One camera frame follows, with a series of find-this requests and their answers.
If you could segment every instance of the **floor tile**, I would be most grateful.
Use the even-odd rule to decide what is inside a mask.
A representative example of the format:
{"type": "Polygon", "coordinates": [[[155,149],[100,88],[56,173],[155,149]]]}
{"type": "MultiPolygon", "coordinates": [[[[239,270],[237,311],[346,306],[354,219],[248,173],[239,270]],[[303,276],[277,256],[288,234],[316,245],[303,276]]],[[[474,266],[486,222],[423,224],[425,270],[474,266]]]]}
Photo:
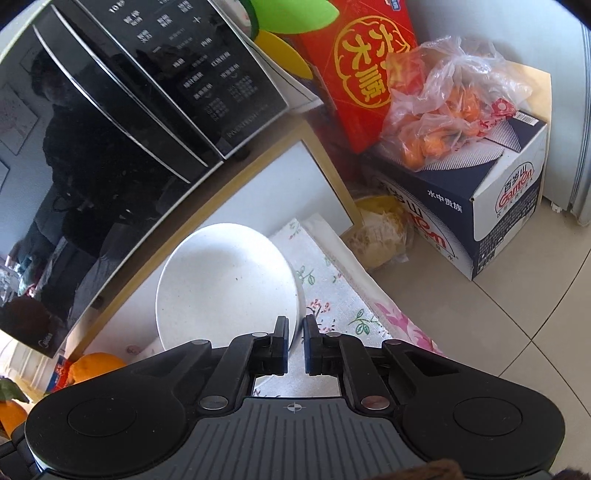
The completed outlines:
{"type": "Polygon", "coordinates": [[[591,228],[544,200],[505,249],[476,277],[521,328],[534,336],[567,291],[591,248],[591,228]]]}
{"type": "Polygon", "coordinates": [[[568,466],[591,471],[591,417],[540,350],[529,344],[502,377],[546,395],[562,412],[566,436],[552,472],[568,466]]]}
{"type": "Polygon", "coordinates": [[[526,335],[425,240],[416,236],[408,256],[376,270],[376,282],[447,356],[499,375],[525,348],[526,335]]]}
{"type": "Polygon", "coordinates": [[[558,369],[591,411],[591,257],[558,308],[534,337],[536,345],[558,369]]]}

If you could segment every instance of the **white bowl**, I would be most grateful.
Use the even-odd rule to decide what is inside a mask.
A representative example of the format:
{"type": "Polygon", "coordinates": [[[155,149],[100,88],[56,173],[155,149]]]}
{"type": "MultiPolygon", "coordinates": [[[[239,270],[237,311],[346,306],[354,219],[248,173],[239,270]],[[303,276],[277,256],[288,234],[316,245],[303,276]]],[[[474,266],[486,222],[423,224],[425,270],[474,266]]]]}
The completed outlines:
{"type": "Polygon", "coordinates": [[[188,236],[166,262],[156,323],[166,350],[195,339],[217,348],[238,335],[273,332],[284,315],[291,343],[303,304],[290,265],[269,239],[246,226],[218,223],[188,236]]]}

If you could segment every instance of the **black microwave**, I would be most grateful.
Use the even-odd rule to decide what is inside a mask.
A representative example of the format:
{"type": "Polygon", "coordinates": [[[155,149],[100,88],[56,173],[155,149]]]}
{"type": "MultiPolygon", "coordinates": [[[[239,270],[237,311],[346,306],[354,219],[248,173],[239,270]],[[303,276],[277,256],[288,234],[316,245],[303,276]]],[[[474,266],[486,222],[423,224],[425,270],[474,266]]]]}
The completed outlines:
{"type": "Polygon", "coordinates": [[[208,0],[37,0],[4,23],[0,257],[20,281],[0,329],[53,356],[159,221],[288,106],[208,0]]]}

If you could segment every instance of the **red box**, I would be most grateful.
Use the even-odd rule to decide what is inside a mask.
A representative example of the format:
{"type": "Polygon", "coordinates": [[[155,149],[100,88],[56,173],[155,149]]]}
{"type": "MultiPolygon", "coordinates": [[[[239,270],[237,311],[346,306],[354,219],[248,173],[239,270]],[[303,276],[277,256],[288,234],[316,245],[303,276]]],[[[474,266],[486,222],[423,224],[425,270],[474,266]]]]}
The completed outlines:
{"type": "Polygon", "coordinates": [[[388,52],[417,46],[404,0],[330,0],[339,16],[322,30],[295,35],[360,153],[377,142],[390,107],[388,52]]]}

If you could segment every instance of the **green plastic leaf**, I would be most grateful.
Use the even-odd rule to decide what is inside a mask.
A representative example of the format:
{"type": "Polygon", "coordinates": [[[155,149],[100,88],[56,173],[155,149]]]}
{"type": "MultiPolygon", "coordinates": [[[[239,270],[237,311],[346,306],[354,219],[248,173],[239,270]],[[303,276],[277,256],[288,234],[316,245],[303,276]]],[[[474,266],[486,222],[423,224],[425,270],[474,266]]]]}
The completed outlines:
{"type": "Polygon", "coordinates": [[[298,34],[327,27],[339,16],[326,0],[251,0],[259,28],[279,34],[298,34]]]}
{"type": "Polygon", "coordinates": [[[29,399],[18,385],[9,378],[0,378],[0,401],[20,400],[29,403],[29,399]]]}

